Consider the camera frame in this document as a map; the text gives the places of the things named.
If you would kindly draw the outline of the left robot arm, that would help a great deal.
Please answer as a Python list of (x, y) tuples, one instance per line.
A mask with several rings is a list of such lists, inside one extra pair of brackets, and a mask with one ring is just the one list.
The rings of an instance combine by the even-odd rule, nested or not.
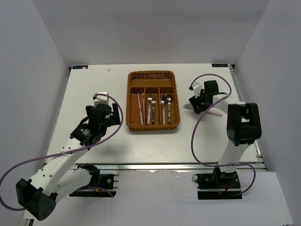
[(61, 156), (52, 158), (28, 180), (20, 179), (16, 184), (18, 203), (39, 221), (45, 220), (64, 197), (80, 188), (100, 185), (100, 171), (90, 163), (79, 165), (71, 176), (63, 178), (70, 167), (105, 136), (108, 127), (120, 125), (116, 103), (88, 105), (86, 112), (87, 116), (61, 149)]

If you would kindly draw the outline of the pink-handled spoon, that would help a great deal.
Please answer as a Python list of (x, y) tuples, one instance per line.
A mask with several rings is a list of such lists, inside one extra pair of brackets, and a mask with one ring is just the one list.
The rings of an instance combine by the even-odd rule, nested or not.
[(166, 96), (165, 95), (162, 95), (161, 96), (161, 100), (160, 100), (160, 103), (162, 105), (162, 122), (163, 122), (163, 125), (166, 124), (166, 111), (165, 111), (165, 106), (166, 106)]

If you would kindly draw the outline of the pink-handled fork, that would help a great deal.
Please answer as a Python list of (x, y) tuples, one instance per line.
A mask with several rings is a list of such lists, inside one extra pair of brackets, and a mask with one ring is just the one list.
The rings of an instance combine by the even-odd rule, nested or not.
[(150, 121), (151, 121), (151, 106), (152, 106), (152, 96), (148, 96), (148, 116), (147, 116), (148, 125), (150, 125)]

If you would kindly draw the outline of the dark-handled steel spoon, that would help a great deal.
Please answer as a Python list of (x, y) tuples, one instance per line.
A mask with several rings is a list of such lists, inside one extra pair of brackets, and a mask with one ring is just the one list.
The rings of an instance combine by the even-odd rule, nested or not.
[(168, 107), (168, 123), (171, 124), (171, 103), (173, 100), (173, 96), (171, 94), (168, 94), (166, 96), (167, 100), (167, 107)]

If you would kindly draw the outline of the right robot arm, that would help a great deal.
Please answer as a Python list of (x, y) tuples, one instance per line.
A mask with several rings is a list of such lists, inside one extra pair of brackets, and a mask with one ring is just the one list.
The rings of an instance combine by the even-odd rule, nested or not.
[(228, 174), (237, 171), (237, 165), (245, 150), (261, 137), (258, 105), (238, 101), (231, 95), (220, 92), (215, 80), (206, 81), (204, 87), (195, 82), (190, 90), (194, 92), (194, 96), (189, 102), (196, 114), (206, 112), (210, 106), (227, 114), (226, 132), (229, 140), (217, 162), (219, 172), (212, 176), (216, 187), (225, 187), (230, 181)]

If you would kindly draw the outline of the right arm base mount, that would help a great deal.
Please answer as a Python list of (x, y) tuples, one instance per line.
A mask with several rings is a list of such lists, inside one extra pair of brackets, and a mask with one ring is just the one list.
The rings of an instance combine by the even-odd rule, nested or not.
[(240, 200), (241, 186), (237, 172), (201, 173), (192, 176), (199, 200)]

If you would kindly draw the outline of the dark-handled fork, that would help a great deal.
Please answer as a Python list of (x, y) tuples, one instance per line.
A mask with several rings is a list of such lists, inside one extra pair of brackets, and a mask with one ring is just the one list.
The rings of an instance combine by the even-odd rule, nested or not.
[(152, 100), (151, 101), (151, 107), (152, 107), (152, 124), (155, 124), (155, 106), (156, 106), (156, 101)]

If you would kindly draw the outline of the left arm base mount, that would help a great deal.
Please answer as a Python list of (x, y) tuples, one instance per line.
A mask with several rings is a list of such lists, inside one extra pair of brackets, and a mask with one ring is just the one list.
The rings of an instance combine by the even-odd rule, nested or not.
[(89, 163), (78, 165), (77, 169), (87, 170), (91, 174), (91, 179), (88, 185), (78, 188), (69, 195), (70, 197), (115, 197), (119, 186), (117, 172), (101, 172), (95, 165)]

